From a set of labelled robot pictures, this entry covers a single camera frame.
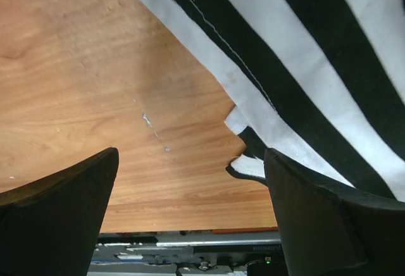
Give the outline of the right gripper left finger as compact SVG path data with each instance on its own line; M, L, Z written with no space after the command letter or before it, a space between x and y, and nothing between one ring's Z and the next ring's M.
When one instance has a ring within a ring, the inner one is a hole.
M109 147L1 193L1 275L86 275L118 165Z

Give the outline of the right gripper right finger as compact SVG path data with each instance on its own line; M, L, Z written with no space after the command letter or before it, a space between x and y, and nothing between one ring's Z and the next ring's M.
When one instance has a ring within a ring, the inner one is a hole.
M404 203L349 187L265 151L290 275L403 275Z

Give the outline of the black white striped cloth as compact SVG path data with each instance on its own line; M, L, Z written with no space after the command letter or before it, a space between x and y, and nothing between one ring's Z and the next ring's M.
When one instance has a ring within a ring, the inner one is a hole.
M265 183L276 149L351 187L404 200L404 0L140 0L234 102Z

